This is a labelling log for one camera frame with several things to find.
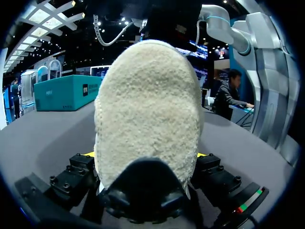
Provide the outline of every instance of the black cable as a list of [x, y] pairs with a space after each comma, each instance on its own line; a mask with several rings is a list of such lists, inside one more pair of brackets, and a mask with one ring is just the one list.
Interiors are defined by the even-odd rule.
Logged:
[[249, 218], [249, 220], [251, 220], [253, 222], [254, 228], [259, 228], [259, 224], [258, 224], [257, 220], [254, 219], [253, 216], [250, 215], [248, 218]]
[[238, 120], [235, 124], [239, 123], [243, 118], [245, 118], [252, 110], [253, 110], [254, 107], [251, 108], [251, 110], [246, 113], [240, 120]]
[[244, 125], [248, 125], [248, 124], [250, 124], [250, 123], [251, 123], [251, 122], [248, 122], [248, 123], [244, 123], [244, 122], [243, 122], [240, 126], [243, 127]]

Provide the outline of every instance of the gray table surface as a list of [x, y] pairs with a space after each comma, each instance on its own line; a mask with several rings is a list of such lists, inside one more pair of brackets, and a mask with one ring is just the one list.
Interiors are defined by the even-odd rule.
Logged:
[[[0, 131], [0, 171], [9, 187], [32, 172], [48, 183], [51, 175], [59, 174], [69, 164], [71, 156], [91, 152], [95, 140], [93, 115], [93, 103], [76, 112], [33, 111]], [[270, 189], [253, 213], [258, 221], [276, 204], [293, 174], [293, 168], [267, 143], [213, 113], [205, 113], [199, 151], [219, 156], [226, 170], [242, 176], [243, 185], [254, 181]], [[199, 199], [205, 198], [202, 193], [198, 195]], [[212, 214], [205, 219], [205, 225], [211, 226], [219, 210], [206, 206], [206, 199], [202, 205], [203, 216]], [[243, 228], [253, 226], [247, 223]]]

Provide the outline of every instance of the yellow part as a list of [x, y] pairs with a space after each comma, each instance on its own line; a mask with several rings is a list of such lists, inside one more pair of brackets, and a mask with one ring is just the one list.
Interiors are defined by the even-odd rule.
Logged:
[[[87, 153], [87, 154], [83, 154], [84, 156], [92, 156], [94, 157], [94, 152], [91, 152], [91, 153]], [[197, 154], [197, 157], [200, 157], [200, 156], [207, 156], [206, 154], [201, 154], [201, 153], [198, 153]]]
[[87, 154], [83, 154], [84, 156], [91, 156], [91, 157], [94, 157], [94, 152], [91, 152], [91, 153], [87, 153]]
[[198, 153], [198, 154], [197, 154], [197, 157], [200, 157], [200, 156], [207, 156], [207, 154]]

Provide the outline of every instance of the white pillar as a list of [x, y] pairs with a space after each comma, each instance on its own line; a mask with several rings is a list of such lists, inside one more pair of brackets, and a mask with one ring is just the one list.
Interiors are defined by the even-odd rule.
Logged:
[[2, 49], [0, 53], [0, 130], [6, 127], [6, 115], [5, 115], [5, 107], [3, 102], [3, 94], [2, 94], [2, 84], [3, 84], [3, 68], [5, 63], [5, 57], [8, 53], [8, 48]]

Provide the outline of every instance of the cable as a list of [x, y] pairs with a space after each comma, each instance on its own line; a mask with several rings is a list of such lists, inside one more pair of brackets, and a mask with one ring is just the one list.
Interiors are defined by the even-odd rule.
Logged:
[[238, 124], [243, 118], [245, 118], [252, 110], [254, 107], [251, 108], [250, 111], [248, 111], [248, 113], [246, 113], [240, 120], [238, 120], [235, 124]]
[[248, 124], [250, 124], [251, 122], [248, 122], [248, 123], [245, 123], [244, 124], [244, 122], [240, 125], [241, 127], [243, 127], [244, 125], [248, 125]]
[[258, 224], [257, 220], [254, 219], [253, 216], [251, 216], [251, 215], [248, 216], [248, 219], [252, 221], [252, 223], [254, 224], [254, 228], [259, 228], [259, 224]]
[[[198, 20], [198, 21], [197, 21], [197, 36], [196, 36], [196, 43], [195, 43], [195, 46], [198, 45], [198, 41], [199, 41], [199, 23], [202, 22], [202, 21], [204, 21], [204, 20]], [[192, 53], [192, 51], [190, 51], [189, 53], [187, 53], [187, 54], [184, 55], [184, 56], [188, 56], [188, 55], [190, 55], [191, 53]]]
[[94, 23], [94, 30], [95, 30], [95, 34], [96, 34], [96, 37], [97, 39], [99, 40], [99, 42], [101, 43], [101, 45], [103, 46], [110, 46], [112, 45], [113, 43], [116, 42], [116, 40], [126, 31], [126, 29], [133, 25], [133, 22], [130, 22], [127, 26], [125, 26], [122, 31], [119, 33], [119, 35], [116, 36], [116, 38], [113, 39], [112, 42], [109, 42], [109, 43], [105, 43], [101, 37], [101, 34], [100, 34], [100, 30], [99, 30], [99, 25], [97, 24], [99, 22], [99, 17], [97, 15], [94, 15], [93, 16], [93, 23]]

